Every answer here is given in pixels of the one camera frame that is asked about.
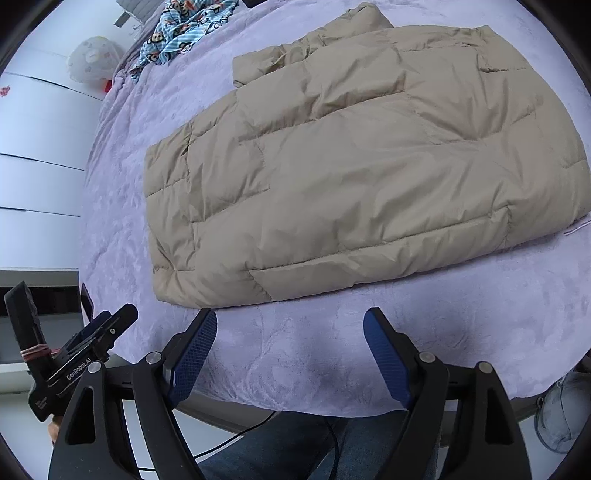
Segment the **beige puffer jacket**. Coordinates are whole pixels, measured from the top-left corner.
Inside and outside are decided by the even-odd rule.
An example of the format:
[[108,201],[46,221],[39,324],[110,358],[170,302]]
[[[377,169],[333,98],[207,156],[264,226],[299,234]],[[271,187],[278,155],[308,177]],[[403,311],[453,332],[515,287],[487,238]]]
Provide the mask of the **beige puffer jacket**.
[[236,57],[233,80],[146,153],[161,301],[235,307],[394,280],[590,210],[567,110],[487,26],[395,27],[366,3]]

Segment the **blue jeans legs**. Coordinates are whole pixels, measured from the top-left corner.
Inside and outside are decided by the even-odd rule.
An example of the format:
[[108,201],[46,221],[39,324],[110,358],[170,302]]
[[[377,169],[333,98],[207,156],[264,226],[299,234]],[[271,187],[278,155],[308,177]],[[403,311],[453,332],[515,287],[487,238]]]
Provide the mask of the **blue jeans legs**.
[[363,418],[283,412],[201,461],[207,479],[374,479],[407,412]]

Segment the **grey plastic bag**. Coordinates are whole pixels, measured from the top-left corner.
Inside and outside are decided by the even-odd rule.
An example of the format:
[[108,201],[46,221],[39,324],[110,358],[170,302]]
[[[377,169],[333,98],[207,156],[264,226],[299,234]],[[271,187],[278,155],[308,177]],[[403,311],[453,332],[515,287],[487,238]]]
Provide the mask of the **grey plastic bag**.
[[550,451],[566,454],[590,415],[590,374],[571,371],[559,379],[538,403],[535,431]]

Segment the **white wardrobe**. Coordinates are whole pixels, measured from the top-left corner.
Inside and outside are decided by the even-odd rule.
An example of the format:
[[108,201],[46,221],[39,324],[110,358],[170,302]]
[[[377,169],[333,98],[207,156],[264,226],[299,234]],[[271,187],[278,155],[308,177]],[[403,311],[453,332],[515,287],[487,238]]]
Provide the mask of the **white wardrobe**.
[[71,80],[65,56],[22,46],[1,76],[1,267],[79,267],[84,170],[103,85]]

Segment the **blue monkey print pajamas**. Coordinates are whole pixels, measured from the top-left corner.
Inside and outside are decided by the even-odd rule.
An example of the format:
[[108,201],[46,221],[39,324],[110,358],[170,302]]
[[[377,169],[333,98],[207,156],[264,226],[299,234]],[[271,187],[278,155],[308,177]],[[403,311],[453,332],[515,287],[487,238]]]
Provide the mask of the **blue monkey print pajamas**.
[[129,75],[134,82],[149,65],[164,65],[228,22],[238,1],[166,1],[139,49]]

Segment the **grey padded headboard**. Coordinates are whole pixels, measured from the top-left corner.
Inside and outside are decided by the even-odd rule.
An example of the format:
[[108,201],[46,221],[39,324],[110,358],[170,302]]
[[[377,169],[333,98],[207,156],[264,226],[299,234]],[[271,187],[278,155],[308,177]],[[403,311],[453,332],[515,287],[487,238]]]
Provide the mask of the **grey padded headboard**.
[[117,4],[140,23],[145,23],[162,0],[117,0]]

